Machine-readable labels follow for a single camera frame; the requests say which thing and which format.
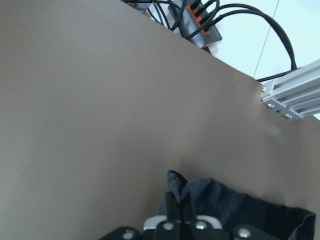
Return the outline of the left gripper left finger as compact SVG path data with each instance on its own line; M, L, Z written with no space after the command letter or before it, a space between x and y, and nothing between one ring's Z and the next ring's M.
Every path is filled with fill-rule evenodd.
M172 192L165 194L166 214L148 218L143 225L144 240L179 240L181 215Z

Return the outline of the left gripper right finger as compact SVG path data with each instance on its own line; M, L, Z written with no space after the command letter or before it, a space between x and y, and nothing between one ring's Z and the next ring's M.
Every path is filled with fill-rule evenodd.
M221 240L222 225L209 215L197 215L194 201L188 194L182 203L182 239L183 240Z

